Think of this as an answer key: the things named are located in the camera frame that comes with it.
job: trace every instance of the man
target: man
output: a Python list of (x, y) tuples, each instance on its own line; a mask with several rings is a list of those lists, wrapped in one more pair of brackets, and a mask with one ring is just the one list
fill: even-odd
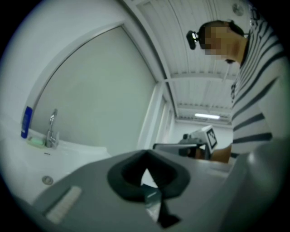
[(212, 21), (198, 32), (206, 54), (241, 66), (232, 86), (233, 143), (212, 156), (224, 163), (290, 131), (290, 72), (283, 47), (262, 17), (254, 21), (247, 38), (239, 31), (233, 22)]

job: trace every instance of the sink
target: sink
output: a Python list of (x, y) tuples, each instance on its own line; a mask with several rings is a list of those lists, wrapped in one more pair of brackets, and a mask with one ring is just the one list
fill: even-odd
[[(37, 148), (26, 139), (6, 137), (0, 141), (0, 171), (12, 194), (29, 204), (47, 188), (76, 169), (108, 159), (106, 147), (92, 147), (59, 141), (57, 149)], [(48, 176), (47, 185), (43, 177)]]

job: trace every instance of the faucet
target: faucet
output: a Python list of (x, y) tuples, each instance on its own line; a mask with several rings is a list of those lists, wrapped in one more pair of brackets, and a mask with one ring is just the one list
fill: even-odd
[(49, 129), (46, 133), (46, 140), (45, 140), (46, 147), (53, 147), (55, 149), (58, 146), (59, 132), (56, 134), (56, 137), (53, 136), (53, 122), (57, 114), (58, 114), (58, 110), (54, 109), (53, 114), (50, 116), (50, 119), (49, 119)]

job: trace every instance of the striped shirt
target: striped shirt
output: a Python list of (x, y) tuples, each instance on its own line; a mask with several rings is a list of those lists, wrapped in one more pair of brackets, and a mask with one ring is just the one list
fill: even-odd
[(255, 20), (237, 80), (232, 86), (230, 162), (273, 137), (289, 134), (289, 61), (270, 25)]

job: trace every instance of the tube light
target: tube light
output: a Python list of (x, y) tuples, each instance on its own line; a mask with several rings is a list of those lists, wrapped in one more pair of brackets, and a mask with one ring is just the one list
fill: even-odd
[(211, 115), (211, 114), (195, 114), (194, 116), (196, 117), (201, 117), (201, 118), (211, 118), (211, 119), (219, 119), (219, 115)]

